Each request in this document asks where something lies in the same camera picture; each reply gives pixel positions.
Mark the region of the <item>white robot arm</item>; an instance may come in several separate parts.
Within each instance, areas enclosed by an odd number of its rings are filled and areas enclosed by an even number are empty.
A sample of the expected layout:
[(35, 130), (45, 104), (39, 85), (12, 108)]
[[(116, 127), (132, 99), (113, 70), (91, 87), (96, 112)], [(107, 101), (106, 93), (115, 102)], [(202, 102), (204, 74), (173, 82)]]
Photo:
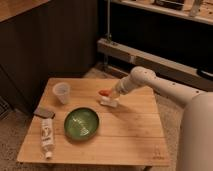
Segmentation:
[(176, 171), (213, 171), (213, 92), (158, 77), (154, 71), (134, 67), (110, 90), (110, 97), (149, 86), (184, 108), (179, 133)]

